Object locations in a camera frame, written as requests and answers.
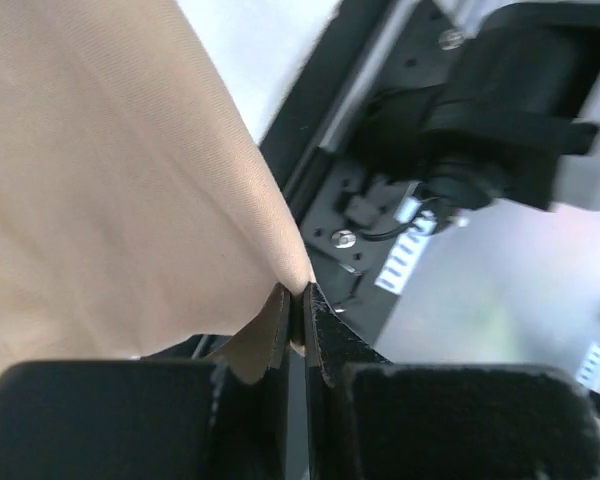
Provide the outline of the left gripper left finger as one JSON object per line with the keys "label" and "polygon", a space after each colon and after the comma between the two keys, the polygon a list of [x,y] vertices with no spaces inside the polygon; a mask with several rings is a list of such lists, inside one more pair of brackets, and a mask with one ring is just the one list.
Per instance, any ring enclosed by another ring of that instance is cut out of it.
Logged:
{"label": "left gripper left finger", "polygon": [[280,479],[291,297],[202,360],[29,361],[0,375],[0,479]]}

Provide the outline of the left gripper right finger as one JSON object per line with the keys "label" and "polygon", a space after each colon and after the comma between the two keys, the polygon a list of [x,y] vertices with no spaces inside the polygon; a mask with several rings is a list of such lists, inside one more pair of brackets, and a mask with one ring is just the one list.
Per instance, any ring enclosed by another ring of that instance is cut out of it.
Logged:
{"label": "left gripper right finger", "polygon": [[600,478],[593,406],[565,373],[394,364],[315,284],[302,313],[312,478]]}

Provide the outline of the beige t shirt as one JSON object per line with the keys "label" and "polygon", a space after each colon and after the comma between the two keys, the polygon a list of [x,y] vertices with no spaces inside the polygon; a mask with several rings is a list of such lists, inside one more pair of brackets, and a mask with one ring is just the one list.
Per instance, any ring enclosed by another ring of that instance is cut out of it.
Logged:
{"label": "beige t shirt", "polygon": [[0,374],[232,335],[314,274],[173,1],[0,1]]}

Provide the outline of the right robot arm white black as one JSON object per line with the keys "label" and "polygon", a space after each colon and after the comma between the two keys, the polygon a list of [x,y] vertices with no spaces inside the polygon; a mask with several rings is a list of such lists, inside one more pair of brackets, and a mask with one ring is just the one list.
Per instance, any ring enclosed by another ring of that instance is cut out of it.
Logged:
{"label": "right robot arm white black", "polygon": [[560,160],[591,151],[581,110],[600,75],[600,3],[517,3],[491,13],[444,78],[388,73],[353,137],[357,154],[463,209],[496,199],[546,210]]}

